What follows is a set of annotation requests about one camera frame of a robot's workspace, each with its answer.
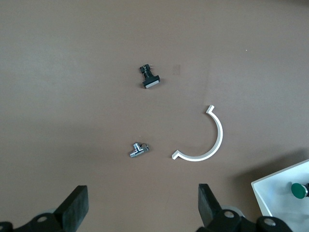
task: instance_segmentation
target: black electrical switch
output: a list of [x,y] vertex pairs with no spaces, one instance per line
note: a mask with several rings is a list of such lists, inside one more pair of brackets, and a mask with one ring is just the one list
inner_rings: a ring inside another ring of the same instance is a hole
[[145,88],[150,88],[151,86],[154,86],[160,82],[160,77],[154,76],[151,73],[149,64],[144,64],[141,66],[140,71],[145,77],[145,81],[143,82],[143,86]]

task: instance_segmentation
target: metal connector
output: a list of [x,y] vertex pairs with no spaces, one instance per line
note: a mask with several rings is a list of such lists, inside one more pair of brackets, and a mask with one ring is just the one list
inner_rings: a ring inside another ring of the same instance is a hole
[[147,144],[140,145],[139,143],[135,143],[135,144],[133,144],[133,147],[134,147],[134,151],[132,151],[130,153],[131,158],[134,158],[134,157],[140,155],[141,153],[149,151],[149,147],[148,147]]

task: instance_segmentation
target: screw hole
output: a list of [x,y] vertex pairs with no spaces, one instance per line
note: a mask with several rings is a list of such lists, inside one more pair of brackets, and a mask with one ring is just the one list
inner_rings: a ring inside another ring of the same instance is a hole
[[46,220],[47,220],[47,217],[43,216],[43,217],[38,218],[37,222],[44,222]]
[[225,215],[227,218],[233,218],[233,217],[234,217],[234,214],[233,214],[231,211],[225,211],[225,212],[224,212],[224,215]]
[[270,219],[270,218],[265,218],[264,219],[264,223],[267,224],[268,226],[275,226],[276,223],[274,222],[274,220]]

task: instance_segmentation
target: white plastic clip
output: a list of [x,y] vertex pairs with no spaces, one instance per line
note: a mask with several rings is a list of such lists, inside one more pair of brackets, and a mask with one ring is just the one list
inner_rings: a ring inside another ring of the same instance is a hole
[[219,149],[221,143],[222,143],[222,139],[223,139],[223,129],[222,129],[222,125],[220,120],[218,119],[218,117],[212,112],[212,110],[214,109],[213,105],[210,105],[208,110],[206,111],[207,114],[209,114],[213,120],[215,121],[217,128],[218,128],[218,137],[216,140],[216,143],[214,144],[214,146],[212,147],[212,149],[210,149],[210,151],[208,151],[207,153],[205,153],[204,155],[201,156],[188,156],[185,155],[184,153],[180,152],[179,150],[175,151],[175,153],[172,155],[172,158],[175,160],[177,157],[180,157],[182,159],[185,159],[187,161],[202,161],[202,160],[206,160],[208,158],[210,158],[211,156],[213,156],[214,153],[217,152],[217,150]]

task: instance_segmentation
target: green cap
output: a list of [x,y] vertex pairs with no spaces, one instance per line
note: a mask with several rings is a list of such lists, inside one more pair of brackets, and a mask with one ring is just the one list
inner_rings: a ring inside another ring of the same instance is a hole
[[291,190],[292,194],[299,199],[305,198],[308,194],[307,188],[299,183],[292,184]]

